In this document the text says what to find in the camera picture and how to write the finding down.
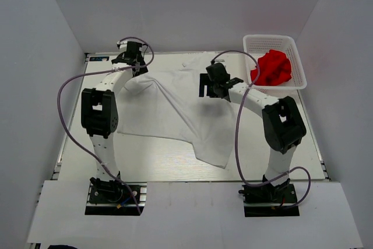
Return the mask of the white t shirt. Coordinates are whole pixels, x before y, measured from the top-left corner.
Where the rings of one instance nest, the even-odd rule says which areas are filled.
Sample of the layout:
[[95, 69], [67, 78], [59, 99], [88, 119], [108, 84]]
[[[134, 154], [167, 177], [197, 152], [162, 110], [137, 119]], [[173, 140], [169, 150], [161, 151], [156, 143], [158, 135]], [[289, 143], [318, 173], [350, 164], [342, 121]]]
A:
[[198, 160], [225, 168], [233, 151], [238, 106], [199, 97], [199, 75], [212, 58], [204, 52], [175, 70], [149, 71], [126, 82], [117, 131], [188, 142]]

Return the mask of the red t shirt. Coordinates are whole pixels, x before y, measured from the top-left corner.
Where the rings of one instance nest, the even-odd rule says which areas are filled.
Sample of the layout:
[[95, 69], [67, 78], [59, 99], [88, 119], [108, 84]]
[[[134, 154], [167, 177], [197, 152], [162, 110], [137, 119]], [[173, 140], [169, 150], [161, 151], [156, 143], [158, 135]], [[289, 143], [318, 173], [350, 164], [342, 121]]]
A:
[[255, 82], [257, 86], [278, 86], [292, 78], [291, 62], [281, 51], [269, 50], [258, 58], [258, 64], [260, 75]]

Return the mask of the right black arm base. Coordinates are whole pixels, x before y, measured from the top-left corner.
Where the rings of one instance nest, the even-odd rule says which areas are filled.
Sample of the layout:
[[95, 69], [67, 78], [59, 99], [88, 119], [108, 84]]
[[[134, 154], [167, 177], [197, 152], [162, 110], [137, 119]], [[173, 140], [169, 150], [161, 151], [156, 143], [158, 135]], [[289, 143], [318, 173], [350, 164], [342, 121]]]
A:
[[258, 188], [243, 185], [238, 191], [244, 201], [246, 218], [297, 217], [300, 215], [297, 194], [293, 184]]

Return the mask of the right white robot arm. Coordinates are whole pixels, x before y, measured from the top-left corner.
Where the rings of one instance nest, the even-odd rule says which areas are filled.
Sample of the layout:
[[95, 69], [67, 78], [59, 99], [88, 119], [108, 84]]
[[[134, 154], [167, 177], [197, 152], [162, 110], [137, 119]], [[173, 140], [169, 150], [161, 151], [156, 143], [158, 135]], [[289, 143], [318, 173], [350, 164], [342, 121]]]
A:
[[[242, 182], [249, 188], [263, 187], [264, 197], [272, 202], [284, 195], [283, 184], [289, 182], [289, 174], [298, 167], [290, 168], [293, 154], [307, 130], [295, 100], [282, 99], [264, 94], [252, 88], [240, 78], [232, 78], [225, 66], [215, 62], [199, 75], [199, 96], [225, 99], [239, 105], [234, 135], [234, 153], [237, 170]], [[262, 119], [265, 140], [270, 147], [268, 167], [259, 184], [251, 184], [241, 170], [238, 154], [238, 134], [243, 109]]]

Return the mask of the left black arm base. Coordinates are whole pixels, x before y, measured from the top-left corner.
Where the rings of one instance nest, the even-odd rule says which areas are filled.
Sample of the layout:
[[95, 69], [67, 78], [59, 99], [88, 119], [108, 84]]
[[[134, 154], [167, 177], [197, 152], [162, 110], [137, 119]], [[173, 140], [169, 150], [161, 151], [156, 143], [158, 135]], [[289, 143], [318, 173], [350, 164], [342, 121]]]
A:
[[139, 216], [146, 202], [146, 184], [129, 187], [92, 177], [85, 207], [87, 216]]

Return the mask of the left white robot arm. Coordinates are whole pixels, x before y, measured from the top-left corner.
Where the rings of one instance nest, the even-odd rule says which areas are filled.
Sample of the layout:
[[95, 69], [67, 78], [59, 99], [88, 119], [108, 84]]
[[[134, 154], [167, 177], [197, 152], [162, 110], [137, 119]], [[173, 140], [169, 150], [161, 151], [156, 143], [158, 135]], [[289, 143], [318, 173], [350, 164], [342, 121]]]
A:
[[114, 132], [119, 123], [116, 96], [133, 77], [148, 72], [144, 54], [146, 43], [123, 41], [119, 55], [112, 60], [114, 72], [106, 74], [93, 88], [85, 88], [81, 99], [81, 125], [92, 142], [94, 154], [101, 160], [92, 183], [120, 178], [114, 154]]

